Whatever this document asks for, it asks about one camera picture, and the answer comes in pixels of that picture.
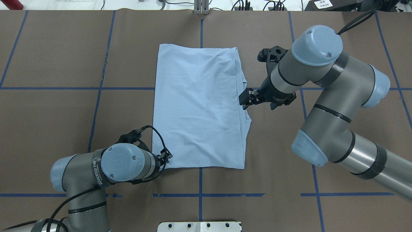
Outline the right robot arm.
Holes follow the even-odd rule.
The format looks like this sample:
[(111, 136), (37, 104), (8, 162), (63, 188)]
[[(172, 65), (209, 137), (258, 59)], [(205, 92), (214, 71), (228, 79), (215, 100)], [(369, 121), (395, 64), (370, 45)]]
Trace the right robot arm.
[(306, 29), (290, 50), (262, 49), (258, 60), (266, 63), (267, 77), (260, 88), (239, 95), (244, 110), (265, 102), (272, 110), (289, 105), (301, 86), (318, 85), (323, 91), (292, 143), (293, 152), (318, 167), (338, 164), (411, 201), (411, 162), (349, 129), (360, 108), (374, 107), (387, 95), (387, 75), (345, 52), (341, 37), (325, 25)]

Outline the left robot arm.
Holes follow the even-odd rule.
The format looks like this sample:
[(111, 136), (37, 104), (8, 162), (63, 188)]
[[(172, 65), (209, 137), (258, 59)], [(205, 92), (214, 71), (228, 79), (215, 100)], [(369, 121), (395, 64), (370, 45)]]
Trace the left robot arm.
[(50, 172), (55, 190), (66, 200), (48, 218), (6, 228), (6, 232), (109, 232), (105, 189), (118, 183), (133, 185), (155, 180), (164, 171), (171, 152), (161, 139), (162, 149), (154, 154), (141, 140), (146, 125), (120, 136), (108, 148), (75, 154), (57, 160)]

